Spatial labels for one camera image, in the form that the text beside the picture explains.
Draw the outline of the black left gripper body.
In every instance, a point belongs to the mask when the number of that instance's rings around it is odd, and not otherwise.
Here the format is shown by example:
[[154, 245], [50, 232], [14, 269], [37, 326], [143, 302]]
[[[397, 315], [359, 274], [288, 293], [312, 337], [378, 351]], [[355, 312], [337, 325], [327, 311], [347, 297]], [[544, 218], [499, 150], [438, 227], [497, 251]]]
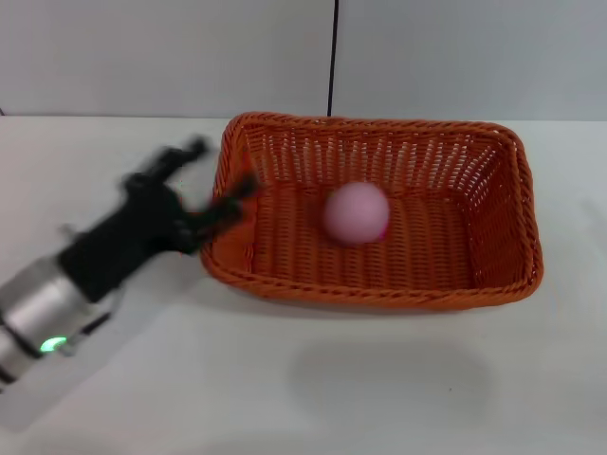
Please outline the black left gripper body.
[[123, 204], [59, 253], [61, 269], [88, 300], [102, 300], [160, 253], [199, 247], [194, 217], [167, 179], [166, 173], [129, 175]]

